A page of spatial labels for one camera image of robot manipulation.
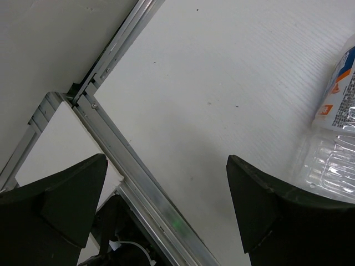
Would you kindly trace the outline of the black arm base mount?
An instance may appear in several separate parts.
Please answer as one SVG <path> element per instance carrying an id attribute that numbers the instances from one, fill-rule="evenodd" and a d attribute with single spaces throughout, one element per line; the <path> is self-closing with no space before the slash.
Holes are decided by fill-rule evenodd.
<path id="1" fill-rule="evenodd" d="M 91 234 L 99 252 L 80 265 L 171 265 L 120 195 L 95 214 Z"/>

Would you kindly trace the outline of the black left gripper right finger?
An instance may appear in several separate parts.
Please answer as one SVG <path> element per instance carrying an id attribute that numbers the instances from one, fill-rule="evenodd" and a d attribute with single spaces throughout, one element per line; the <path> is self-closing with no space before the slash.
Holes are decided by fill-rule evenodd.
<path id="1" fill-rule="evenodd" d="M 354 264 L 354 204 L 300 189 L 235 155 L 226 171 L 252 265 Z"/>

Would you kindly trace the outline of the clear crushed plastic bottle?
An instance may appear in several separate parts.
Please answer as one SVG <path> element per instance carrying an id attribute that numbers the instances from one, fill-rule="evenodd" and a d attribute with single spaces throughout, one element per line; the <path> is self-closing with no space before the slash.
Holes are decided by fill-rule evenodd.
<path id="1" fill-rule="evenodd" d="M 293 174 L 306 191 L 354 203 L 354 36 L 338 56 Z"/>

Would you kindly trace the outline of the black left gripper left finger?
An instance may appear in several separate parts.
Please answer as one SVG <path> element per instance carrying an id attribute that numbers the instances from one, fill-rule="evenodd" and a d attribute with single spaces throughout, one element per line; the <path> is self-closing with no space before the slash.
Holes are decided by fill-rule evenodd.
<path id="1" fill-rule="evenodd" d="M 1 193 L 1 265 L 76 265 L 106 172 L 106 156 L 96 154 Z"/>

